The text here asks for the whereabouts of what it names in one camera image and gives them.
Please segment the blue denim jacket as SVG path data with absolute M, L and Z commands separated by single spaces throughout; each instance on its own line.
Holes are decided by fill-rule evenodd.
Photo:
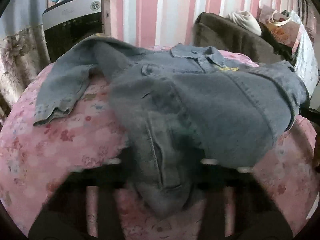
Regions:
M 133 149 L 134 187 L 160 217 L 187 203 L 201 159 L 254 166 L 309 100 L 287 61 L 251 67 L 214 47 L 152 51 L 96 34 L 54 63 L 37 96 L 35 125 L 68 115 L 92 70 L 110 83 L 109 104 Z

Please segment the white quilted blanket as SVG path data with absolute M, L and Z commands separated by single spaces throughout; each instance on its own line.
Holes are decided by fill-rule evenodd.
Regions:
M 315 57 L 312 42 L 302 23 L 302 20 L 296 12 L 291 10 L 291 20 L 299 24 L 300 42 L 296 53 L 295 73 L 304 82 L 310 97 L 318 83 L 318 62 Z

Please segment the dark brown garment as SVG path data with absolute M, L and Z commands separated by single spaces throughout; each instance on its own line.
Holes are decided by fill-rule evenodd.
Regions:
M 273 47 L 274 53 L 281 55 L 285 60 L 289 61 L 290 63 L 294 62 L 295 56 L 292 55 L 292 48 L 282 43 L 279 43 L 263 23 L 258 22 L 258 24 L 261 29 L 261 38 Z

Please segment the pink floral bed sheet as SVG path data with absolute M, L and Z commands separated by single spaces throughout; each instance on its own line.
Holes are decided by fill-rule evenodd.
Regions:
M 1 203 L 26 235 L 70 173 L 99 167 L 121 152 L 133 152 L 127 131 L 109 104 L 110 83 L 97 70 L 89 73 L 88 86 L 68 115 L 35 125 L 37 96 L 53 65 L 26 89 L 1 131 Z M 254 166 L 233 168 L 253 175 L 284 215 L 293 238 L 319 201 L 319 174 L 312 165 L 315 137 L 312 124 L 298 113 L 292 127 Z M 198 239 L 206 206 L 204 192 L 193 182 L 200 161 L 191 169 L 193 194 L 181 210 L 167 217 L 148 206 L 131 174 L 125 187 L 114 192 L 124 239 Z M 232 188 L 225 188 L 223 195 L 229 239 L 234 226 Z M 87 229 L 93 239 L 98 235 L 97 204 L 98 188 L 89 186 Z

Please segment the floral paper gift bag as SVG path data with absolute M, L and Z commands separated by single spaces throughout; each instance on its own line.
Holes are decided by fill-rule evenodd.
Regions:
M 295 47 L 300 24 L 293 21 L 291 16 L 287 17 L 279 11 L 263 5 L 259 22 L 267 27 L 278 43 L 292 49 Z

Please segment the white folded garment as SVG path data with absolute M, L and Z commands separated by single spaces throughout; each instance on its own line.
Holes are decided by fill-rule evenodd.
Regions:
M 231 20 L 238 26 L 243 27 L 247 31 L 254 33 L 255 35 L 261 36 L 262 31 L 258 21 L 253 17 L 250 12 L 247 11 L 234 11 L 230 12 L 227 19 Z

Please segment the brown blanket covered furniture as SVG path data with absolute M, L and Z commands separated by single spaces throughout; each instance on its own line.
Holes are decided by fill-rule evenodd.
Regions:
M 193 33 L 194 45 L 197 47 L 214 46 L 219 50 L 241 53 L 257 63 L 285 60 L 275 54 L 273 47 L 261 36 L 211 12 L 203 12 L 198 16 Z

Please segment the striped floral curtain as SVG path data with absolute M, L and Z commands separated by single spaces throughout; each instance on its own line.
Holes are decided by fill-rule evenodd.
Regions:
M 1 11 L 1 123 L 50 63 L 42 13 L 47 0 L 5 0 Z

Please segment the grey water dispenser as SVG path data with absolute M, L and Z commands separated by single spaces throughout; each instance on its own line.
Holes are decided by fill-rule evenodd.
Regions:
M 47 8 L 43 31 L 51 62 L 96 33 L 111 35 L 110 0 L 65 0 Z

